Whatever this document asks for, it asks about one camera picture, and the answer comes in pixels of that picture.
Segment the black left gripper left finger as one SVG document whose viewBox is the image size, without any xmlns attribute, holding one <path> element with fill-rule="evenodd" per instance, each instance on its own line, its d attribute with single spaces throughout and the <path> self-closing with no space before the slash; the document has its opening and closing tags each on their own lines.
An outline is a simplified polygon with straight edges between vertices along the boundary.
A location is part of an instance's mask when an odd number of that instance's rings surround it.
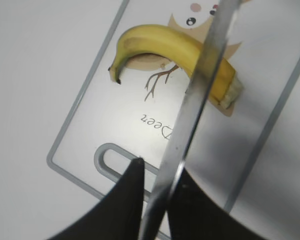
<svg viewBox="0 0 300 240">
<path fill-rule="evenodd" d="M 136 240 L 142 218 L 145 161 L 133 159 L 108 194 L 52 240 Z"/>
</svg>

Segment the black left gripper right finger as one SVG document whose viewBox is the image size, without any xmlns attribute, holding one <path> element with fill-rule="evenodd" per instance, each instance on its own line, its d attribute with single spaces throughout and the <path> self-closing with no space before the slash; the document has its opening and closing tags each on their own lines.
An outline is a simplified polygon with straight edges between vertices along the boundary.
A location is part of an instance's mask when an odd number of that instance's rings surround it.
<svg viewBox="0 0 300 240">
<path fill-rule="evenodd" d="M 173 240 L 254 240 L 255 234 L 216 205 L 184 170 L 170 201 Z"/>
</svg>

